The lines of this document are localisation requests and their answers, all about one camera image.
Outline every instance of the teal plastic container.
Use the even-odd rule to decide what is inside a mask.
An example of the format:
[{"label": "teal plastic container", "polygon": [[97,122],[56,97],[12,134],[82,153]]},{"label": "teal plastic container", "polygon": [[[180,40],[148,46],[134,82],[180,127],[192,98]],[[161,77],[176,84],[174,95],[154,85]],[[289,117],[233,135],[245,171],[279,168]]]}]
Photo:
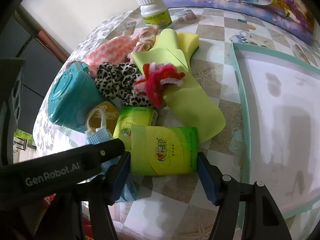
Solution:
[{"label": "teal plastic container", "polygon": [[96,105],[108,101],[96,88],[83,62],[74,62],[51,89],[48,99],[49,120],[84,133],[85,117]]}]

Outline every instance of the white wall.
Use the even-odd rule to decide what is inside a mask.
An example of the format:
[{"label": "white wall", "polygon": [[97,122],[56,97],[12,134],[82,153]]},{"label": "white wall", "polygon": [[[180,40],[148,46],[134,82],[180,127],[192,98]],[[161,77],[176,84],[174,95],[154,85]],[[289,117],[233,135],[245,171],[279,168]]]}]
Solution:
[{"label": "white wall", "polygon": [[138,4],[136,0],[23,0],[22,6],[71,53],[98,24]]}]

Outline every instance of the blue gripper pad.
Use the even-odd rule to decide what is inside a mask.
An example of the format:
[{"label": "blue gripper pad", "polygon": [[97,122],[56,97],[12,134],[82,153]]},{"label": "blue gripper pad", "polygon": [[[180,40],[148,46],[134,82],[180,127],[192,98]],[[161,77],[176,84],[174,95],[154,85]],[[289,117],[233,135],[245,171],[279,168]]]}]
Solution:
[{"label": "blue gripper pad", "polygon": [[130,171],[130,153],[124,153],[116,165],[112,165],[111,176],[108,178],[108,184],[111,186],[110,201],[117,201],[123,191]]},{"label": "blue gripper pad", "polygon": [[204,192],[207,196],[207,199],[210,200],[213,204],[217,202],[217,194],[216,194],[216,185],[213,182],[213,179],[209,173],[209,168],[211,167],[205,155],[202,153],[198,153],[198,167],[197,172],[201,181],[201,184],[204,188]]}]

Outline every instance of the light blue cloth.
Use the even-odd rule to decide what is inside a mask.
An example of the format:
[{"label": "light blue cloth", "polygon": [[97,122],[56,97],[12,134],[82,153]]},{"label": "light blue cloth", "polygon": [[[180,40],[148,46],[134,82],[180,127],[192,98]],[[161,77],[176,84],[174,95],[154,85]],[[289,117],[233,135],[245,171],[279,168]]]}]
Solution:
[{"label": "light blue cloth", "polygon": [[[98,144],[98,143],[106,142],[109,140],[111,140],[111,138],[110,138],[108,131],[106,130],[105,127],[98,128],[96,132],[92,133],[91,135],[89,135],[87,137],[87,142],[90,144]],[[111,165],[118,163],[119,159],[120,159],[120,157],[116,157],[112,160],[109,160],[109,161],[102,163],[101,164],[101,168],[102,168],[101,174],[105,174]],[[135,185],[133,184],[133,182],[128,178],[125,185],[124,185],[121,196],[116,201],[116,203],[117,202],[133,201],[136,199],[137,199],[137,189],[136,189]]]}]

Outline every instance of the bottle label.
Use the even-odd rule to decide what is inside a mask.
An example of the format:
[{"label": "bottle label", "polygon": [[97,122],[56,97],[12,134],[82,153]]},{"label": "bottle label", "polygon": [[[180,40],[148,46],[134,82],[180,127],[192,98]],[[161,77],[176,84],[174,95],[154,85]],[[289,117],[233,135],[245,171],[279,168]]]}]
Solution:
[{"label": "bottle label", "polygon": [[148,27],[152,27],[152,25],[158,25],[159,30],[168,27],[172,23],[168,9],[161,13],[142,18]]}]

